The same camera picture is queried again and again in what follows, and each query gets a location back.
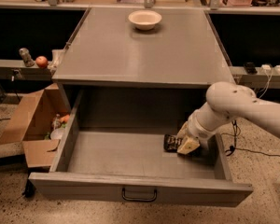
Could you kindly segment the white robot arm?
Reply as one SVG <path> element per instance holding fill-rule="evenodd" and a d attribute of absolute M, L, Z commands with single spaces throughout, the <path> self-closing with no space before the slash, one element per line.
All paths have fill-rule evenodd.
<path fill-rule="evenodd" d="M 261 100 L 248 87 L 217 82 L 206 92 L 206 102 L 196 109 L 176 135 L 181 139 L 179 154 L 187 155 L 205 146 L 216 130 L 243 118 L 280 138 L 280 104 Z"/>

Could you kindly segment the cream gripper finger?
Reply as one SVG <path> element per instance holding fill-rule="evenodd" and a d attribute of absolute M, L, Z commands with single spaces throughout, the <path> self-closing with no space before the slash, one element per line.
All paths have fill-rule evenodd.
<path fill-rule="evenodd" d="M 200 146 L 199 141 L 192 137 L 184 137 L 181 145 L 178 147 L 179 154 L 188 155 L 190 152 L 196 150 Z"/>

